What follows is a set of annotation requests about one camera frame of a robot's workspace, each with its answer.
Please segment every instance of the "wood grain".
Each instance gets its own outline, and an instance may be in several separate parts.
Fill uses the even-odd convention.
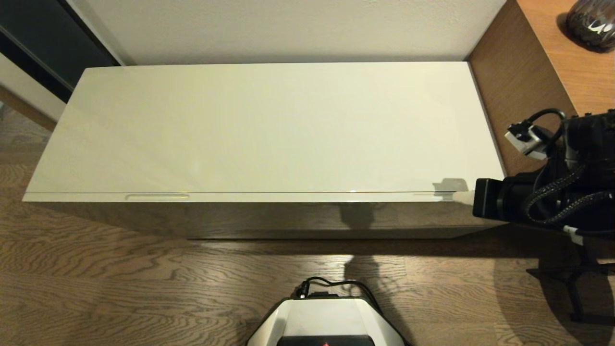
[[[549,56],[516,0],[508,0],[470,54],[480,95],[508,175],[535,171],[544,163],[520,154],[506,127],[545,108],[575,113]],[[555,117],[537,124],[557,129]]]
[[[47,143],[50,135],[48,130],[35,125],[31,120],[7,105],[2,107],[1,112],[0,143],[12,147],[32,143]]]
[[[0,305],[3,345],[238,345],[234,320],[102,315]]]
[[[576,0],[517,2],[557,71],[576,113],[599,114],[615,107],[615,52],[589,51],[562,32],[565,32],[566,14]]]
[[[55,129],[55,121],[51,120],[36,108],[27,104],[3,86],[0,86],[0,101],[6,103],[9,107],[23,114],[25,117],[34,121],[44,129],[48,131],[53,131]]]
[[[2,162],[18,173],[0,187],[1,345],[242,345],[312,275],[366,282],[387,318],[419,346],[611,342],[602,329],[558,320],[544,283],[524,272],[543,264],[549,249],[566,249],[563,237],[510,225],[458,239],[156,236],[21,202],[18,175],[29,175],[42,151],[40,138],[22,138],[29,139],[0,143],[0,154],[21,150]],[[612,242],[592,249],[601,260],[615,256]],[[349,286],[332,291],[359,295]]]
[[[452,238],[502,225],[442,203],[30,203],[122,228],[191,239]]]

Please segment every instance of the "wooden floor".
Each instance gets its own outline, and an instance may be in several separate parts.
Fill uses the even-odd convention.
[[[47,136],[10,110],[0,121],[0,345],[242,345],[312,275],[366,282],[415,345],[615,345],[612,327],[568,321],[561,284],[525,273],[574,260],[564,237],[509,226],[414,241],[145,235],[21,202]],[[613,243],[591,250],[615,257]],[[581,289],[590,312],[613,313],[606,278]]]

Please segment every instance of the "black cable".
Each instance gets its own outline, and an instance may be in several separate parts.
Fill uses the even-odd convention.
[[[549,141],[545,143],[544,150],[549,159],[551,158],[553,154],[553,150],[554,150],[553,147],[555,146],[555,142],[557,142],[557,140],[561,137],[563,133],[564,133],[564,124],[562,123],[560,124],[560,127],[558,127],[557,131],[555,131],[553,136],[549,138]]]
[[[559,110],[557,108],[547,108],[545,110],[541,110],[540,112],[533,114],[532,116],[530,116],[527,121],[533,123],[535,122],[535,120],[537,120],[538,118],[540,118],[543,115],[547,115],[547,114],[557,114],[561,120],[565,120],[566,119],[566,113],[564,113],[562,110]]]
[[[550,224],[554,222],[561,221],[575,212],[587,208],[593,204],[600,203],[602,201],[612,201],[613,200],[613,191],[600,191],[596,193],[591,193],[589,195],[585,195],[574,202],[570,203],[569,206],[565,207],[562,211],[557,213],[556,215],[550,217],[549,219],[542,220],[542,222]]]
[[[545,163],[545,165],[542,167],[540,172],[538,173],[536,180],[534,180],[534,186],[532,188],[532,193],[536,192],[536,190],[541,188],[542,178],[544,174],[550,169],[550,165],[552,164],[552,162],[553,160],[549,159],[547,163]],[[542,203],[541,199],[536,202],[536,207],[538,208],[538,211],[540,211],[543,218],[548,219],[550,217],[550,214],[547,208],[544,206],[544,203]]]
[[[367,287],[367,285],[365,285],[364,283],[360,282],[360,281],[356,281],[356,280],[344,280],[344,281],[336,281],[336,282],[332,282],[329,281],[325,278],[321,278],[319,276],[312,276],[310,278],[307,278],[304,283],[307,283],[307,288],[309,289],[309,283],[310,281],[314,281],[314,280],[320,280],[325,282],[326,284],[323,283],[315,283],[315,284],[319,284],[321,286],[325,286],[325,287],[333,287],[333,286],[341,286],[341,285],[345,285],[345,284],[352,284],[354,286],[359,287],[363,293],[365,293],[365,295],[369,298],[371,304],[374,306],[374,308],[376,309],[376,311],[382,313],[382,310],[380,309],[380,305],[378,305],[378,302],[376,301],[376,297],[374,297],[374,294],[371,293],[371,290],[369,287]]]
[[[552,219],[556,218],[559,214],[545,220],[537,220],[530,214],[530,209],[537,201],[553,193],[556,193],[575,182],[583,174],[584,170],[585,164],[580,164],[577,168],[575,168],[574,171],[570,172],[565,177],[562,177],[544,187],[541,187],[538,191],[535,191],[534,193],[529,195],[527,199],[523,202],[523,211],[525,213],[525,216],[533,222],[539,223],[541,225],[549,225],[558,221],[560,218],[558,218],[557,220]]]

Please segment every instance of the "black cable plug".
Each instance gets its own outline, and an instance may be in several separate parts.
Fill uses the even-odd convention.
[[[529,135],[529,131],[530,131],[530,126],[532,126],[532,123],[526,120],[523,120],[520,123],[516,123],[516,124],[510,124],[507,127],[507,130],[513,134],[515,136],[516,139],[522,141],[522,142],[527,142],[529,141],[532,137]]]
[[[297,297],[304,299],[306,298],[309,293],[309,280],[303,281],[301,283],[301,286],[297,289],[296,295]]]

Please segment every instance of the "white wall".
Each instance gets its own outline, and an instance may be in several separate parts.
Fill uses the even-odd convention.
[[[463,60],[505,0],[69,0],[126,65]]]
[[[2,54],[0,85],[46,116],[60,120],[66,104]]]

